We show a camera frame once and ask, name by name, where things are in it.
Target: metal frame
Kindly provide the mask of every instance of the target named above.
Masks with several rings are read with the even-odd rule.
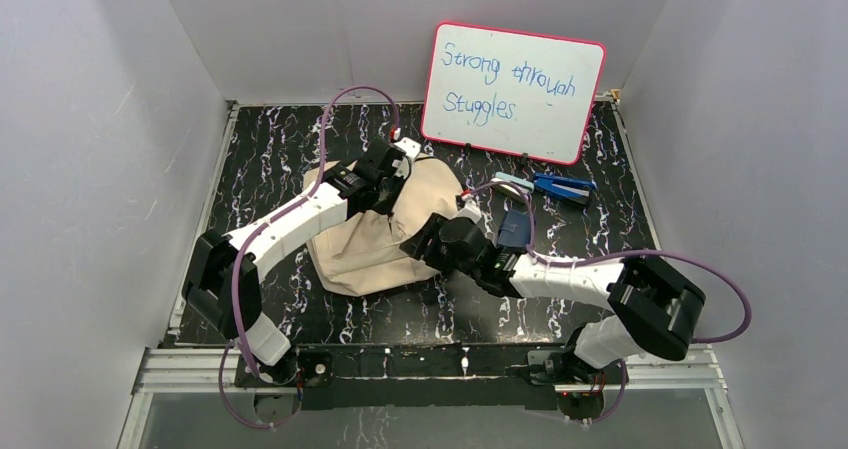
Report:
[[[636,167],[633,164],[632,150],[627,138],[627,131],[618,111],[618,106],[609,95],[598,95],[596,101],[611,101],[615,114],[616,125],[624,142],[624,150],[631,163],[633,178],[639,197],[645,208],[645,215],[650,227],[651,236],[656,247],[659,248],[659,240],[654,227],[653,219],[648,208],[645,193],[639,180]],[[351,101],[372,103],[370,101]],[[195,236],[199,236],[205,229],[215,200],[218,180],[223,171],[229,142],[235,130],[238,112],[242,107],[253,105],[232,104],[230,107],[227,124],[224,129],[221,151],[215,166],[211,180],[209,196],[203,206],[200,220]],[[177,295],[174,310],[168,332],[174,334],[179,330],[180,319],[185,309],[185,301],[182,295]],[[218,392],[218,368],[223,356],[223,349],[151,349],[144,355],[138,378],[134,387],[132,402],[130,403],[127,418],[124,424],[119,449],[137,448],[141,444],[141,438],[147,422],[153,395],[156,393],[212,393]],[[238,367],[240,353],[237,349],[230,351],[224,362],[224,390],[233,393],[252,394],[294,394],[293,388],[260,388],[247,389],[232,385],[235,380],[235,371]],[[740,449],[743,447],[742,438],[733,418],[730,404],[727,399],[727,385],[724,375],[719,367],[715,352],[711,345],[695,344],[690,347],[688,357],[683,361],[666,361],[654,356],[632,356],[627,359],[630,381],[628,390],[671,390],[671,389],[704,389],[713,422],[719,435],[721,445],[724,448]],[[590,387],[580,385],[559,385],[554,390],[564,391],[587,391]]]
[[[221,179],[221,173],[224,171],[224,162],[227,160],[227,150],[230,147],[230,140],[233,138],[233,131],[236,128],[238,121],[239,110],[244,107],[233,101],[230,104],[227,112],[227,123],[224,126],[224,138],[221,141],[221,150],[218,152],[218,159],[215,161],[215,169],[212,173],[212,180],[209,187],[209,194],[206,196],[206,202],[203,203],[203,208],[200,211],[200,219],[197,221],[197,228],[194,233],[194,240],[197,240],[209,223],[209,215],[212,213],[212,205],[215,203],[215,193],[218,188],[218,181]],[[186,259],[186,265],[183,268],[182,274],[188,272],[188,265],[191,261]],[[185,299],[181,291],[177,291],[177,298],[174,301],[174,308],[171,310],[171,319],[168,321],[168,334],[176,335],[180,330],[180,320],[185,312]]]

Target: gray wall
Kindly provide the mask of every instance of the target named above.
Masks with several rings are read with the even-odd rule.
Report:
[[[442,20],[597,40],[621,87],[666,0],[171,0],[228,99],[321,102],[352,84],[424,99]],[[370,93],[361,96],[372,98]]]
[[[168,0],[0,0],[0,447],[114,447],[225,107]]]
[[[669,0],[623,93],[667,249],[726,269],[719,345],[754,448],[846,447],[848,0]],[[738,323],[707,284],[702,335]]]

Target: black marble-patterned surface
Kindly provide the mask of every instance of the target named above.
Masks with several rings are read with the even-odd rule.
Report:
[[[253,221],[301,192],[303,174],[318,163],[318,106],[242,108],[230,141],[209,227],[227,232]],[[456,145],[425,142],[419,133],[420,104],[401,106],[403,134],[424,142],[424,152],[446,161],[467,187],[495,172],[532,179],[547,172],[591,179],[597,186],[586,210],[534,196],[536,248],[543,254],[595,256],[627,248],[654,247],[636,190],[613,107],[597,103],[573,166],[467,151]],[[383,105],[339,106],[327,132],[328,160],[354,158],[368,141],[387,138],[391,112]],[[486,231],[493,237],[511,202],[500,193],[483,194]],[[325,291],[305,247],[268,275],[263,309],[295,343],[514,343],[566,340],[586,322],[600,320],[600,309],[552,299],[499,299],[473,282],[437,277],[366,297]],[[177,344],[223,344],[190,307]]]

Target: wire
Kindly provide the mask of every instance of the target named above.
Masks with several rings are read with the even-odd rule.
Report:
[[[330,103],[324,107],[324,113],[321,115],[321,126],[318,130],[318,177],[315,179],[315,183],[312,184],[312,188],[309,190],[306,196],[300,196],[296,202],[290,204],[285,209],[271,216],[269,220],[270,223],[273,224],[281,217],[302,206],[308,198],[314,196],[315,193],[318,192],[318,186],[321,185],[321,181],[324,179],[324,166],[327,163],[325,133],[327,132],[330,111],[333,109],[333,106],[336,104],[336,102],[338,102],[338,100],[342,96],[359,89],[374,91],[385,97],[389,101],[389,104],[391,104],[392,106],[392,118],[394,121],[394,127],[400,127],[400,109],[398,108],[398,105],[395,103],[394,99],[392,99],[388,94],[386,94],[382,90],[376,87],[360,85],[348,87],[347,89],[336,94],[336,96],[330,101]],[[250,247],[250,244],[253,242],[254,239],[259,237],[259,234],[261,234],[262,231],[264,231],[267,227],[267,222],[258,224],[253,230],[253,232],[251,232],[250,235],[247,236],[247,239],[245,239],[244,244],[242,244],[238,254],[236,255],[235,263],[233,264],[233,278],[231,283],[233,319],[235,320],[236,332],[238,332],[239,336],[239,348],[241,349],[241,356],[244,358],[244,362],[247,364],[247,367],[250,368],[250,372],[251,374],[253,374],[253,377],[257,379],[259,378],[259,366],[257,366],[256,359],[253,357],[253,352],[250,349],[250,342],[247,340],[247,334],[244,329],[244,319],[241,316],[241,300],[239,299],[239,276],[241,275],[242,262],[244,261],[245,254],[247,254],[247,250]]]
[[[619,359],[618,365],[621,366],[621,387],[618,389],[618,395],[615,396],[615,401],[612,403],[612,406],[610,406],[608,411],[604,412],[603,414],[594,419],[589,420],[589,422],[593,424],[596,422],[601,422],[611,416],[612,413],[615,412],[616,409],[618,409],[618,406],[621,405],[622,399],[624,399],[624,386],[627,385],[627,364],[624,363],[624,359]]]
[[[227,398],[227,391],[224,390],[224,363],[226,362],[227,355],[230,353],[230,349],[232,347],[233,347],[233,341],[227,342],[226,347],[224,347],[224,356],[221,358],[221,364],[218,366],[218,394],[221,395],[221,401],[223,401],[224,406],[227,408],[227,412],[229,412],[230,415],[233,416],[233,418],[235,420],[244,424],[245,426],[253,428],[253,429],[263,429],[263,430],[272,430],[276,427],[280,427],[283,424],[286,424],[287,422],[294,419],[296,416],[300,415],[300,405],[301,405],[300,401],[302,400],[302,392],[300,390],[300,386],[298,387],[298,396],[297,396],[298,406],[297,406],[297,409],[295,410],[295,412],[289,414],[288,416],[280,419],[277,422],[272,422],[272,423],[269,423],[269,424],[257,424],[253,421],[249,421],[249,420],[245,419],[244,416],[239,414],[238,411],[236,411],[236,408],[233,407],[232,403],[230,403],[229,398]]]

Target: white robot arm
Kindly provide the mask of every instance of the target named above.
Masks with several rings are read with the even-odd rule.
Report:
[[[239,277],[245,334],[254,356],[266,366],[276,365],[291,342],[262,312],[259,288],[268,272],[319,233],[357,213],[389,214],[420,151],[421,145],[408,138],[395,143],[373,141],[352,169],[340,163],[327,170],[322,181],[313,183],[319,184],[314,194],[310,195],[310,185],[288,204],[247,226],[224,235],[207,231],[195,243],[189,263],[182,290],[186,302],[221,335],[236,339],[230,281],[236,255],[249,241]],[[267,227],[250,240],[263,224]]]
[[[526,241],[493,244],[476,223],[461,213],[452,219],[433,214],[401,249],[436,269],[459,270],[498,297],[569,299],[614,313],[576,330],[556,357],[528,361],[532,382],[588,382],[633,354],[686,356],[705,296],[660,257],[580,265],[576,259],[530,254]]]

